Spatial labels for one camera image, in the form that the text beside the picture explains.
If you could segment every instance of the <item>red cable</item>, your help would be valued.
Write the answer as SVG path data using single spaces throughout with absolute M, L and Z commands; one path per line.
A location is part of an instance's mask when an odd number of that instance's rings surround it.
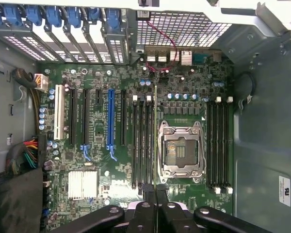
M 153 28 L 154 30 L 156 30 L 158 33 L 160 33 L 161 35 L 163 35 L 165 38 L 167 38 L 174 46 L 175 50 L 176 50 L 176 53 L 175 53 L 175 57 L 174 57 L 174 60 L 171 64 L 171 66 L 169 67 L 166 67 L 166 68 L 162 68 L 162 69 L 156 69 L 152 66 L 150 66 L 150 64 L 147 62 L 146 63 L 146 67 L 152 71 L 152 72 L 155 72 L 155 71 L 158 71 L 158 72 L 161 72 L 161 71 L 165 71 L 165 70 L 168 70 L 170 69 L 171 67 L 173 67 L 175 65 L 175 61 L 176 61 L 176 58 L 177 58 L 177 53 L 178 53 L 178 50 L 177 50 L 177 46 L 175 44 L 175 42 L 169 37 L 167 36 L 165 33 L 163 33 L 162 31 L 160 31 L 159 29 L 157 29 L 152 23 L 150 23 L 149 21 L 146 22 L 151 28 Z

